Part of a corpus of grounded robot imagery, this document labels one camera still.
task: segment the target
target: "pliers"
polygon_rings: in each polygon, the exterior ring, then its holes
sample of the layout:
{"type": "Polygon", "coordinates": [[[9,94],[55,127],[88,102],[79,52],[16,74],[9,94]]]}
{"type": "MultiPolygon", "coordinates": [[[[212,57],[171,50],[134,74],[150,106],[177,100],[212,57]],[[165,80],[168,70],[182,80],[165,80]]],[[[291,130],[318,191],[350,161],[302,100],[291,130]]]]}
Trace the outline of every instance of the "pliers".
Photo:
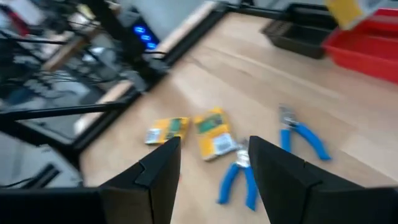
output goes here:
{"type": "Polygon", "coordinates": [[[254,180],[253,170],[250,166],[249,154],[248,154],[249,141],[244,140],[242,144],[238,144],[237,155],[238,159],[232,163],[229,167],[224,179],[221,181],[220,195],[218,203],[226,204],[229,201],[229,194],[231,187],[240,169],[243,169],[244,175],[246,176],[246,185],[248,188],[248,195],[246,197],[246,206],[251,210],[256,209],[257,199],[257,185],[254,180]]]}
{"type": "Polygon", "coordinates": [[[279,111],[280,122],[282,123],[282,128],[280,130],[280,145],[282,146],[282,149],[287,152],[292,152],[290,132],[293,129],[304,139],[306,139],[308,143],[310,143],[321,160],[326,161],[331,159],[320,138],[305,124],[296,120],[292,109],[290,109],[287,105],[280,105],[279,111]]]}

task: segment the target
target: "black metal frame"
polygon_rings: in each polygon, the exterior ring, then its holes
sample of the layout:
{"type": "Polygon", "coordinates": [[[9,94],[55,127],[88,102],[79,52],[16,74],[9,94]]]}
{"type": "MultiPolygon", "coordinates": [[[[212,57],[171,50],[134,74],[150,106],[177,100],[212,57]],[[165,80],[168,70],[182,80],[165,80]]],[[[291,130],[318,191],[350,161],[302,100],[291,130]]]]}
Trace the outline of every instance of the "black metal frame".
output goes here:
{"type": "MultiPolygon", "coordinates": [[[[138,72],[146,82],[145,91],[151,90],[166,76],[165,69],[171,67],[191,47],[193,47],[209,30],[211,30],[229,12],[237,12],[252,16],[276,19],[280,11],[256,7],[253,0],[243,0],[241,4],[230,4],[218,2],[211,12],[198,23],[183,39],[177,43],[169,52],[166,52],[162,61],[163,66],[154,67],[153,64],[142,58],[145,48],[142,42],[124,29],[104,1],[82,0],[96,19],[100,21],[103,28],[116,40],[119,40],[124,49],[124,61],[138,72]]],[[[79,155],[103,133],[109,125],[114,122],[133,102],[142,95],[134,86],[121,97],[122,101],[107,103],[103,105],[88,105],[69,108],[57,108],[50,110],[15,111],[0,113],[0,131],[34,145],[48,144],[54,147],[61,155],[79,169],[79,155]],[[93,124],[85,129],[71,144],[55,139],[48,134],[38,133],[30,127],[21,125],[18,120],[43,118],[49,116],[63,116],[69,114],[104,112],[93,124]]]]}

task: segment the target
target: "red tray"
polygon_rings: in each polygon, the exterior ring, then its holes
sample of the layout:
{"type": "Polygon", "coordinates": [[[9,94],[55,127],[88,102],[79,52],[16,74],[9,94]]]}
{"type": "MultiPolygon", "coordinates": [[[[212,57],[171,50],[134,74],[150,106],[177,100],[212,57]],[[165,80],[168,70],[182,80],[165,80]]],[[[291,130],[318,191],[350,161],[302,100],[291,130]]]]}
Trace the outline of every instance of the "red tray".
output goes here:
{"type": "Polygon", "coordinates": [[[398,83],[398,10],[380,9],[350,31],[337,28],[323,46],[342,67],[398,83]]]}

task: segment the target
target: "wooden table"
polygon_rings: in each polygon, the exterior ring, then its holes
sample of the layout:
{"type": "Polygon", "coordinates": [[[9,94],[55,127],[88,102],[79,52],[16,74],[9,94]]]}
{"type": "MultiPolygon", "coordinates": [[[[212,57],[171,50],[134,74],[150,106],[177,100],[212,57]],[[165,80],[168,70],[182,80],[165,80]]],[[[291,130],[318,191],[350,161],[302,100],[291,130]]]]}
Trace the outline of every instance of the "wooden table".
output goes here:
{"type": "MultiPolygon", "coordinates": [[[[171,38],[178,40],[211,7],[206,3],[194,12],[171,38]]],[[[313,60],[275,48],[259,33],[268,22],[228,14],[83,153],[85,184],[99,185],[151,152],[144,138],[155,119],[192,117],[215,106],[228,113],[238,139],[257,135],[279,145],[279,103],[295,108],[298,119],[325,140],[333,160],[320,161],[297,135],[294,154],[363,186],[396,184],[398,86],[337,67],[328,58],[313,60]]],[[[173,40],[164,43],[170,47],[173,40]]],[[[219,182],[235,159],[229,154],[204,162],[191,125],[172,223],[269,222],[261,200],[256,212],[245,207],[243,175],[231,202],[216,203],[219,182]]]]}

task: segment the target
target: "yellow package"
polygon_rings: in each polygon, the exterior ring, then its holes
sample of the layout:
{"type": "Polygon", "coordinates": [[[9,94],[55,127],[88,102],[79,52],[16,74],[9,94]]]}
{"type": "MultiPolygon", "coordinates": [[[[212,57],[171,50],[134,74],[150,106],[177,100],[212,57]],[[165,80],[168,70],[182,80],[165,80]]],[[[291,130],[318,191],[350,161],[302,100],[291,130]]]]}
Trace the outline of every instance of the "yellow package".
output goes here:
{"type": "Polygon", "coordinates": [[[204,160],[214,159],[236,149],[237,144],[232,138],[228,120],[222,109],[215,108],[207,114],[196,116],[194,123],[204,160]]]}
{"type": "Polygon", "coordinates": [[[376,12],[387,0],[326,0],[326,6],[340,28],[352,29],[376,12]]]}
{"type": "Polygon", "coordinates": [[[163,144],[172,137],[184,139],[189,125],[189,118],[167,118],[155,121],[147,132],[146,144],[163,144]]]}

